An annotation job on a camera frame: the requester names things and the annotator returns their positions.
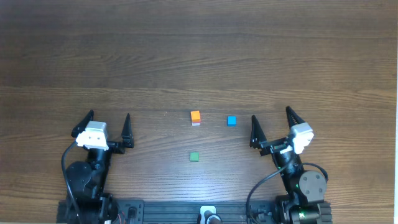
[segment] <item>green cube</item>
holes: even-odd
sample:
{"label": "green cube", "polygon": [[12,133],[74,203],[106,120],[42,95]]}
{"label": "green cube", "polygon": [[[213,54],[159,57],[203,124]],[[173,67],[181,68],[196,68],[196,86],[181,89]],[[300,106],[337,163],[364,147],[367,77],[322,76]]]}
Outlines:
{"label": "green cube", "polygon": [[191,152],[190,161],[199,162],[199,152]]}

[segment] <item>cube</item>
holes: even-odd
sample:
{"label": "cube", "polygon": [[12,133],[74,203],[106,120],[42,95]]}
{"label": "cube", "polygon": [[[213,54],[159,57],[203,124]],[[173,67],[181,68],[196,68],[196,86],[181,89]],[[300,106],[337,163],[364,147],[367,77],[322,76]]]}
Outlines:
{"label": "cube", "polygon": [[199,152],[191,152],[190,161],[191,162],[199,162]]}
{"label": "cube", "polygon": [[228,116],[226,120],[226,125],[231,127],[236,126],[236,116]]}
{"label": "cube", "polygon": [[200,125],[200,112],[199,111],[191,111],[191,119],[192,119],[192,126]]}

